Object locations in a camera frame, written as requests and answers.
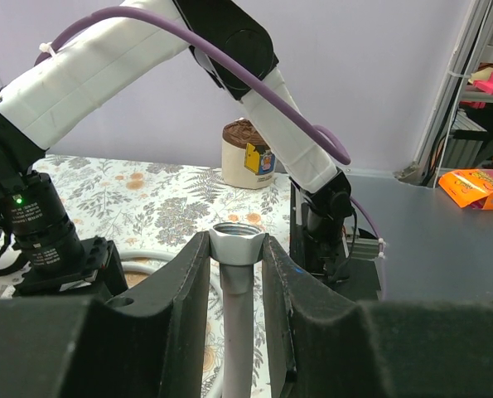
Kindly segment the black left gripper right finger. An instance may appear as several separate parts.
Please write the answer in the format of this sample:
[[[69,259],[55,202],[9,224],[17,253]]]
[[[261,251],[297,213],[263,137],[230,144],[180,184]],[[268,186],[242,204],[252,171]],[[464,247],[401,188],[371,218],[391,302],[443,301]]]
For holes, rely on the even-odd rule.
[[[493,303],[351,301],[263,240],[274,397],[493,397]]]

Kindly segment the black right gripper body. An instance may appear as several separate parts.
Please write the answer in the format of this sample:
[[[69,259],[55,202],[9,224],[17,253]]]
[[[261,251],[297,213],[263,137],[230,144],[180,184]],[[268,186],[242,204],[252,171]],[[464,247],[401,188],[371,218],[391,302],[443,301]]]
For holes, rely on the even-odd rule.
[[[47,272],[31,268],[15,286],[14,297],[114,297],[128,290],[116,245],[104,237],[81,242],[83,252],[62,269]]]

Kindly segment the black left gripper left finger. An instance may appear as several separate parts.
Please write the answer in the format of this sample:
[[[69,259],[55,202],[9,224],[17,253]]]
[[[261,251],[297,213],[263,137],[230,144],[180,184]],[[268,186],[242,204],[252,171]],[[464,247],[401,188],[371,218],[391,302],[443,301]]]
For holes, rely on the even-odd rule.
[[[197,397],[210,240],[108,301],[0,299],[0,397]]]

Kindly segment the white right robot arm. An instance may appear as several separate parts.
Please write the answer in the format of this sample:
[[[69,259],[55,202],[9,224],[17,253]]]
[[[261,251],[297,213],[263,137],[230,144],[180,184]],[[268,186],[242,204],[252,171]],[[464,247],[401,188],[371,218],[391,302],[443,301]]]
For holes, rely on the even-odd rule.
[[[150,110],[157,69],[186,53],[234,100],[320,218],[334,215],[350,156],[302,116],[264,27],[232,1],[125,1],[72,22],[0,89],[0,239],[33,269],[78,274],[85,249],[35,164],[124,90]]]

